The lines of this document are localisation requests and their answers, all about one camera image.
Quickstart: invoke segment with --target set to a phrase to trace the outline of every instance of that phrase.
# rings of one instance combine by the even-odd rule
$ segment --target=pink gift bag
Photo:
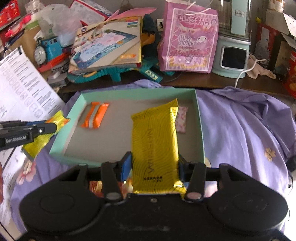
[[[181,0],[165,3],[161,71],[210,73],[218,40],[218,12]]]

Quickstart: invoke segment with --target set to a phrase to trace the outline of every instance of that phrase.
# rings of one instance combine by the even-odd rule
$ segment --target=teal box
[[[187,106],[186,133],[177,133],[178,151],[190,162],[204,163],[200,113],[194,89],[132,89],[82,93],[67,118],[70,121],[57,134],[50,154],[65,164],[86,163],[100,166],[105,161],[119,161],[132,151],[131,115],[177,98]],[[91,102],[109,103],[98,129],[80,127]]]

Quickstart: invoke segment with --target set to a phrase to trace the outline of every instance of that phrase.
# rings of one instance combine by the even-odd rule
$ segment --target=teal toy gun
[[[159,69],[159,62],[158,59],[155,57],[147,57],[142,59],[142,66],[140,68],[118,68],[118,67],[111,67],[111,68],[105,68],[100,71],[95,71],[92,73],[87,73],[85,75],[73,75],[73,74],[67,74],[67,77],[69,81],[73,83],[85,83],[92,80],[95,80],[97,78],[100,78],[104,75],[110,75],[113,82],[120,82],[121,76],[120,74],[123,72],[136,70],[139,71],[141,74],[143,74],[146,78],[149,80],[155,81],[159,83],[163,78],[153,72],[151,70],[152,67],[155,67],[156,69]],[[175,72],[174,71],[165,71],[162,72],[165,75],[172,76]]]

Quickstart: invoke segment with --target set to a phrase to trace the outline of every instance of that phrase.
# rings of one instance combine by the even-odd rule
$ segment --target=blender
[[[251,0],[213,0],[211,8],[218,11],[220,22],[212,71],[237,78],[247,68],[249,58]]]

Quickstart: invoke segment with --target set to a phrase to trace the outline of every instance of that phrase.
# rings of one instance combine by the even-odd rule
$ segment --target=yellow foil package
[[[179,179],[177,99],[132,115],[133,192],[186,192]]]
[[[63,116],[63,112],[58,111],[53,117],[47,120],[45,123],[55,123],[57,125],[57,131],[52,134],[45,134],[37,136],[34,142],[23,145],[22,149],[29,159],[34,159],[43,147],[49,142],[50,138],[57,134],[62,127],[67,124],[70,119]]]

